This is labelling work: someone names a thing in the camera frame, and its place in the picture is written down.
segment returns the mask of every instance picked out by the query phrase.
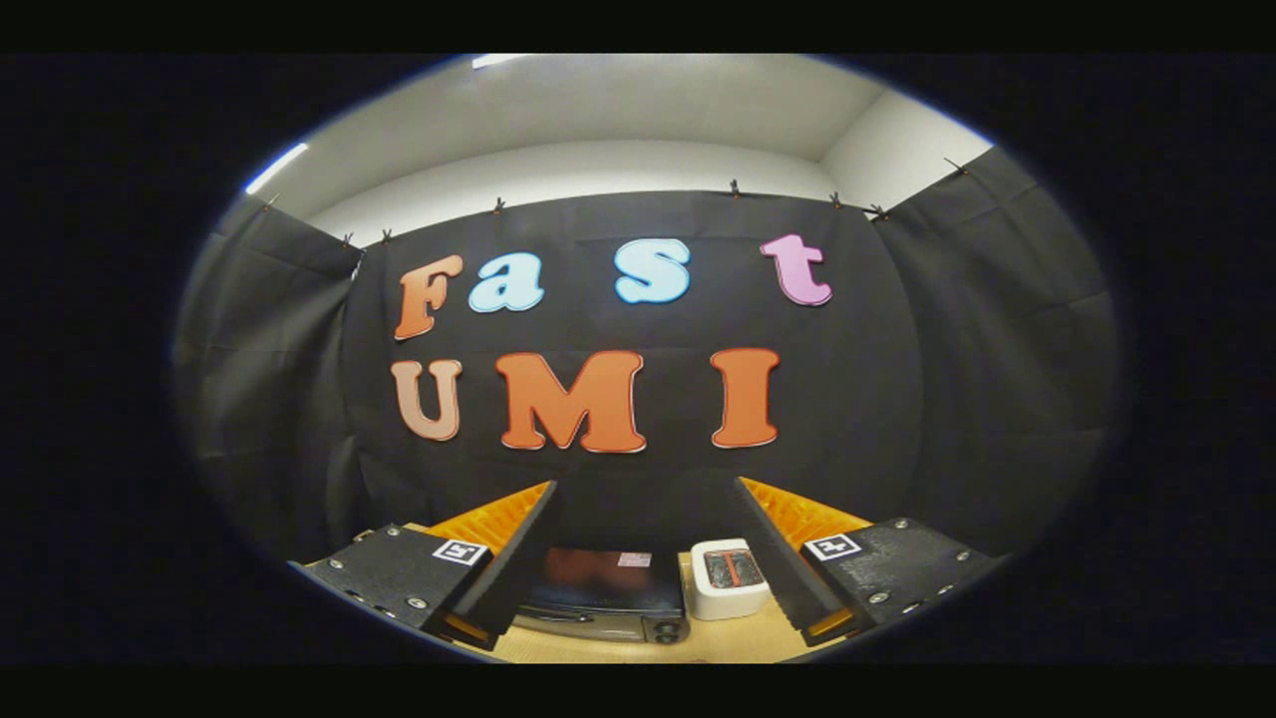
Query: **ceiling light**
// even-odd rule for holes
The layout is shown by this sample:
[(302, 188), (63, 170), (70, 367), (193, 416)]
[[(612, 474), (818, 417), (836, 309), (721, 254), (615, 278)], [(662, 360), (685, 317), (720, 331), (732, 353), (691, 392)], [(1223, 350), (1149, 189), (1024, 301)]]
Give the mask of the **ceiling light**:
[(495, 52), (491, 55), (478, 55), (471, 65), (473, 65), (473, 69), (477, 70), (478, 68), (486, 68), (487, 65), (495, 65), (496, 62), (504, 62), (505, 60), (513, 60), (514, 57), (526, 57), (528, 55), (531, 55), (531, 52)]
[(258, 175), (258, 177), (255, 180), (253, 180), (253, 184), (245, 186), (244, 191), (246, 191), (248, 194), (256, 193), (256, 190), (262, 189), (262, 185), (265, 184), (267, 180), (269, 180), (271, 177), (274, 176), (274, 172), (278, 172), (279, 170), (283, 168), (283, 165), (287, 165), (292, 159), (296, 159), (297, 154), (301, 154), (302, 152), (305, 152), (309, 148), (310, 148), (310, 145), (306, 144), (305, 142), (302, 142), (302, 143), (297, 144), (296, 147), (293, 147), (292, 149), (288, 149), (287, 154), (285, 154), (283, 157), (279, 157), (278, 159), (276, 159), (273, 165), (271, 165), (269, 167), (267, 167), (264, 172), (262, 172), (260, 175)]

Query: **foam letter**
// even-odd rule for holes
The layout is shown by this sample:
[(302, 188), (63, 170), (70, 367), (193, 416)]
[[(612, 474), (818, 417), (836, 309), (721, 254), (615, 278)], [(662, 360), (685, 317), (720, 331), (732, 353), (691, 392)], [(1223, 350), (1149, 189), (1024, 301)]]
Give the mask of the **foam letter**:
[(692, 274), (683, 267), (692, 250), (676, 238), (635, 238), (616, 249), (616, 293), (629, 304), (672, 301), (686, 291)]
[(762, 245), (762, 253), (776, 258), (780, 288), (798, 304), (818, 306), (833, 296), (827, 283), (815, 283), (810, 275), (810, 261), (823, 261), (824, 254), (814, 246), (805, 246), (801, 237), (787, 233)]
[[(431, 309), (443, 306), (443, 300), (448, 297), (448, 277), (461, 273), (463, 263), (461, 256), (453, 254), (407, 272), (399, 278), (403, 284), (403, 312), (399, 325), (394, 329), (394, 338), (403, 341), (420, 335), (434, 326), (434, 316), (425, 311), (425, 305)], [(431, 281), (434, 274), (447, 274)]]
[[(504, 274), (496, 275), (507, 267)], [(540, 275), (541, 258), (536, 254), (516, 251), (496, 256), (478, 269), (478, 278), (484, 281), (470, 291), (470, 307), (485, 314), (498, 309), (531, 309), (545, 296), (545, 289), (537, 286)]]
[(417, 377), (421, 365), (416, 362), (396, 362), (390, 365), (394, 375), (394, 390), (398, 393), (399, 416), (412, 434), (433, 441), (448, 441), (461, 431), (461, 409), (457, 407), (457, 375), (461, 362), (454, 358), (440, 358), (430, 362), (430, 374), (439, 388), (439, 418), (430, 421), (421, 413), (421, 393)]
[(769, 348), (726, 348), (709, 357), (722, 372), (722, 429), (713, 434), (718, 449), (744, 449), (776, 441), (767, 422), (768, 375), (780, 365)]
[(545, 436), (536, 431), (540, 418), (555, 446), (567, 449), (588, 414), (590, 431), (581, 439), (587, 451), (642, 451), (647, 440), (634, 429), (633, 412), (633, 379), (638, 370), (642, 370), (641, 355), (600, 351), (581, 367), (572, 392), (563, 392), (540, 353), (507, 353), (496, 358), (496, 371), (509, 389), (509, 431), (500, 443), (510, 449), (541, 449)]

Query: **ceiling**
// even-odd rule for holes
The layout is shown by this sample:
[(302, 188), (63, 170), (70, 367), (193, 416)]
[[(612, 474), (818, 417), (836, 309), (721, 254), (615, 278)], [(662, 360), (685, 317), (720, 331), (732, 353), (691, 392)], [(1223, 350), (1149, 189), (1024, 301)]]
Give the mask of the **ceiling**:
[(819, 162), (884, 85), (801, 55), (472, 56), (306, 138), (262, 194), (297, 217), (480, 154), (581, 140), (726, 144)]

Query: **orange letter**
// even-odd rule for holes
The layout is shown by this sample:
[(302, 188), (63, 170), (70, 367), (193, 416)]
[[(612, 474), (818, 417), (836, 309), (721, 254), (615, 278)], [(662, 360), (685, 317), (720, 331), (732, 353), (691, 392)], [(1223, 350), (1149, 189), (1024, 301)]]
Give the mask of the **orange letter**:
[(722, 429), (713, 434), (718, 449), (744, 449), (776, 441), (767, 423), (768, 375), (780, 365), (769, 348), (726, 348), (709, 357), (722, 372)]
[(633, 380), (642, 356), (633, 351), (600, 351), (590, 356), (572, 385), (563, 392), (540, 353), (507, 353), (496, 358), (496, 371), (509, 388), (509, 431), (500, 443), (510, 449), (541, 449), (545, 436), (536, 431), (535, 414), (559, 449), (572, 446), (584, 416), (590, 431), (581, 446), (597, 454), (634, 454), (647, 440), (634, 429)]
[[(434, 316), (425, 312), (425, 305), (429, 304), (431, 309), (443, 306), (443, 300), (448, 297), (448, 277), (459, 274), (462, 265), (461, 256), (453, 254), (412, 269), (399, 278), (399, 283), (403, 284), (403, 314), (394, 329), (394, 338), (398, 341), (412, 338), (434, 326)], [(447, 274), (447, 277), (430, 281), (434, 274)]]
[(399, 398), (399, 414), (412, 434), (421, 439), (448, 441), (461, 431), (461, 409), (457, 407), (457, 375), (461, 362), (456, 358), (441, 358), (430, 362), (430, 374), (439, 386), (439, 420), (431, 422), (421, 413), (421, 392), (417, 377), (421, 366), (416, 362), (396, 362), (390, 366), (394, 375), (394, 389)]

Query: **light blue letter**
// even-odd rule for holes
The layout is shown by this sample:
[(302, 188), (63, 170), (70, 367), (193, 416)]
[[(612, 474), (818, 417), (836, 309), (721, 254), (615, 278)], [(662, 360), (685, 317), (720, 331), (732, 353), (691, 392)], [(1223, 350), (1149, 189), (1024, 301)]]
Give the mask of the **light blue letter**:
[[(496, 274), (507, 269), (503, 274)], [(512, 309), (523, 311), (536, 306), (545, 289), (537, 286), (541, 275), (541, 258), (528, 251), (503, 254), (478, 269), (478, 278), (470, 292), (470, 307), (475, 311)]]
[(615, 261), (629, 275), (616, 279), (616, 293), (629, 304), (672, 301), (692, 283), (692, 274), (683, 265), (690, 259), (692, 250), (676, 238), (627, 242), (616, 249)]

